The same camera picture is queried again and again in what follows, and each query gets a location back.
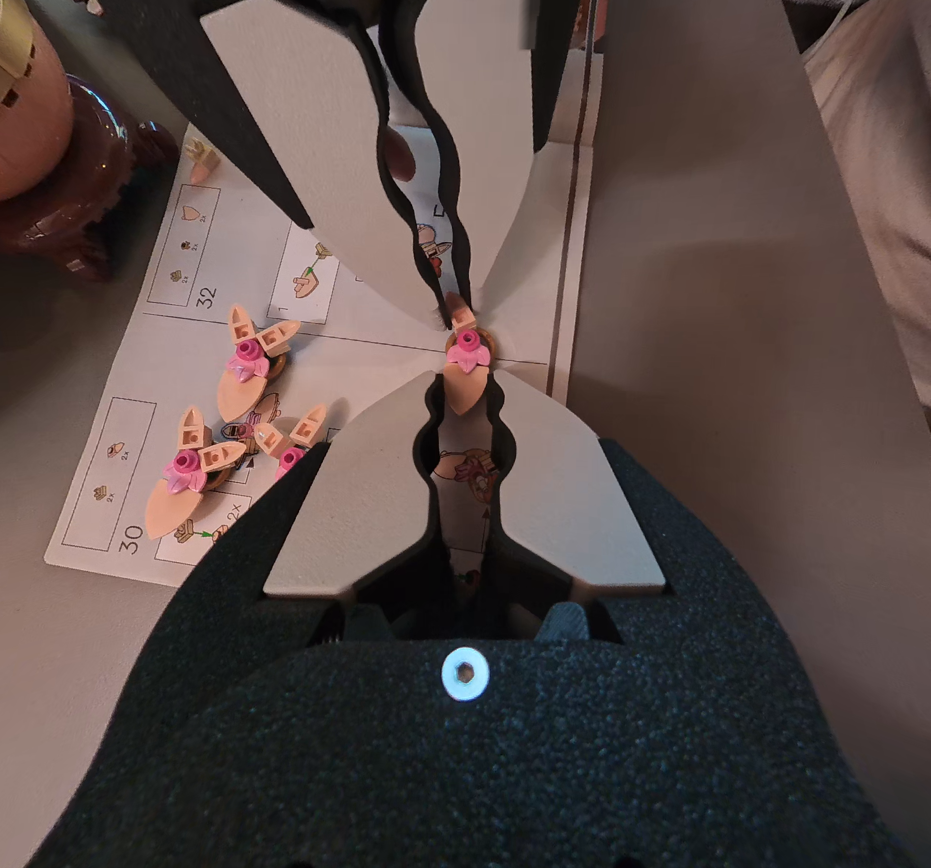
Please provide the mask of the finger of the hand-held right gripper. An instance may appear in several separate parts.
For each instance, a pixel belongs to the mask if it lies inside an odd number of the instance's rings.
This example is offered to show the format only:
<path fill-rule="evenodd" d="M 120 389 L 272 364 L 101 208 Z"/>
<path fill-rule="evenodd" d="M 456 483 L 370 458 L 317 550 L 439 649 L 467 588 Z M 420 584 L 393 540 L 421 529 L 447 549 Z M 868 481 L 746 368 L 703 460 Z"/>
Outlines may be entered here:
<path fill-rule="evenodd" d="M 533 160 L 529 0 L 391 0 L 391 75 L 439 152 L 451 267 L 472 307 Z"/>
<path fill-rule="evenodd" d="M 448 327 L 413 206 L 387 166 L 385 71 L 356 13 L 241 0 L 200 22 L 319 240 L 399 310 Z"/>

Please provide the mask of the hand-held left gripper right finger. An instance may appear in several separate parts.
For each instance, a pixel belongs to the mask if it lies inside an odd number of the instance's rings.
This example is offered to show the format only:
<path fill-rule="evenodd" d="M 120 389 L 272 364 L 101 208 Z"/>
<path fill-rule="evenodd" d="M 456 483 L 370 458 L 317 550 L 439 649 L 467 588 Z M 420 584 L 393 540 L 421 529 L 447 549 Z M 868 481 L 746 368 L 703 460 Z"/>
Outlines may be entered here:
<path fill-rule="evenodd" d="M 486 401 L 498 475 L 483 581 L 521 604 L 660 594 L 666 579 L 596 433 L 506 371 Z"/>

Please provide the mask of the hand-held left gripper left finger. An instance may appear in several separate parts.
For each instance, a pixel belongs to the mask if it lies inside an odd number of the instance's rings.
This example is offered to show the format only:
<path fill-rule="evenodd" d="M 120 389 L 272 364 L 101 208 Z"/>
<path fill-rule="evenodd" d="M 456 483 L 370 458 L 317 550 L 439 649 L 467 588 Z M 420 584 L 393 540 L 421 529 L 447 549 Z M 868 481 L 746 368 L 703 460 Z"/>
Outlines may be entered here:
<path fill-rule="evenodd" d="M 335 436 L 264 583 L 265 595 L 361 596 L 431 546 L 444 551 L 426 463 L 444 406 L 442 377 L 426 371 Z"/>

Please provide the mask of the pink and tan brick flower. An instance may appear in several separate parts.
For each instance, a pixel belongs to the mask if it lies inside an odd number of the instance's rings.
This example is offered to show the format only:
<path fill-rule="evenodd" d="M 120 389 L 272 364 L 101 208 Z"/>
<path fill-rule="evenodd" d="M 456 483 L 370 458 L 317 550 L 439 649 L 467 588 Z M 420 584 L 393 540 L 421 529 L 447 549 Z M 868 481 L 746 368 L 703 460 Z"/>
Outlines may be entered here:
<path fill-rule="evenodd" d="M 443 369 L 445 397 L 457 415 L 467 413 L 483 396 L 495 352 L 495 340 L 475 325 L 448 339 Z"/>
<path fill-rule="evenodd" d="M 326 416 L 327 406 L 320 403 L 308 410 L 287 433 L 282 433 L 271 423 L 258 423 L 253 437 L 262 452 L 277 461 L 275 481 L 285 476 L 309 452 Z"/>
<path fill-rule="evenodd" d="M 218 385 L 217 406 L 221 418 L 230 422 L 246 415 L 262 398 L 269 381 L 282 373 L 289 340 L 301 323 L 281 321 L 257 330 L 246 309 L 234 304 L 228 326 L 234 351 Z"/>
<path fill-rule="evenodd" d="M 145 527 L 150 539 L 166 536 L 183 525 L 202 502 L 204 492 L 227 480 L 246 452 L 244 443 L 213 443 L 211 429 L 196 406 L 188 407 L 180 419 L 178 448 L 146 505 Z"/>

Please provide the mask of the grey desk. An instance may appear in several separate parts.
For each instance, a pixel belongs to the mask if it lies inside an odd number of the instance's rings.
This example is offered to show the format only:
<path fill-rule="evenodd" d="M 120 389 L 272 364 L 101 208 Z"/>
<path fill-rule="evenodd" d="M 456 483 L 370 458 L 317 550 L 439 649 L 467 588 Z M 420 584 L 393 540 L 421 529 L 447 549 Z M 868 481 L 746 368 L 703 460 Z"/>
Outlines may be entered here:
<path fill-rule="evenodd" d="M 781 0 L 610 0 L 571 408 L 750 573 L 929 866 L 929 432 Z M 2 257 L 2 866 L 172 591 L 45 564 L 168 199 L 90 284 Z"/>

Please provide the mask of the person's right hand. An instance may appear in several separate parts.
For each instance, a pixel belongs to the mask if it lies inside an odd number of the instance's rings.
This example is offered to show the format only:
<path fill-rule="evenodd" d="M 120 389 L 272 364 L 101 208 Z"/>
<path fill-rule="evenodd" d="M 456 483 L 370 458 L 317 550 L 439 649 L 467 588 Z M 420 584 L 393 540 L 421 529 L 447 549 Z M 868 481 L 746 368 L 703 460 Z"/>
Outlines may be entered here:
<path fill-rule="evenodd" d="M 416 163 L 406 140 L 388 126 L 382 135 L 381 147 L 390 176 L 396 181 L 410 182 L 416 174 Z"/>

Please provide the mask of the white instruction booklet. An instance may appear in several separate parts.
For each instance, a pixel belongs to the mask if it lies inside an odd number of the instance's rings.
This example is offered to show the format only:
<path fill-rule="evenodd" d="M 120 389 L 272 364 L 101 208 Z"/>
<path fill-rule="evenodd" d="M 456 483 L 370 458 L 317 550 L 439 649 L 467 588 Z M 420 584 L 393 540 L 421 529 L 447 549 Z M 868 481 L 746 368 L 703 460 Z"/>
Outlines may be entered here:
<path fill-rule="evenodd" d="M 607 0 L 582 0 L 583 40 L 568 52 L 550 139 L 487 280 L 501 298 L 480 315 L 503 367 L 565 403 L 588 220 Z M 446 336 L 373 292 L 312 232 L 291 223 L 227 160 L 204 186 L 180 160 L 144 285 L 115 355 L 85 450 L 44 559 L 80 571 L 178 586 L 271 483 L 252 431 L 282 430 L 317 404 L 330 441 L 379 397 L 438 370 Z M 259 329 L 298 320 L 284 373 L 244 414 L 223 418 L 217 387 L 232 356 L 238 302 Z M 179 529 L 151 539 L 145 506 L 196 405 L 213 441 L 246 451 Z"/>

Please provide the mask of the brick cactus plant with pot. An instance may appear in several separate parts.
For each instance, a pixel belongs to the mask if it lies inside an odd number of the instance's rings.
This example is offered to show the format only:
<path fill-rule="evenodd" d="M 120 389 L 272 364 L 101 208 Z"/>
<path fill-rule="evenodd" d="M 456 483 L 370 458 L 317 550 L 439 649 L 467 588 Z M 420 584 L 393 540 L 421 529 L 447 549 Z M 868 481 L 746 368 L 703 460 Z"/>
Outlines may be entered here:
<path fill-rule="evenodd" d="M 101 221 L 137 170 L 176 162 L 179 148 L 66 74 L 25 0 L 2 0 L 1 11 L 2 254 L 108 280 Z"/>

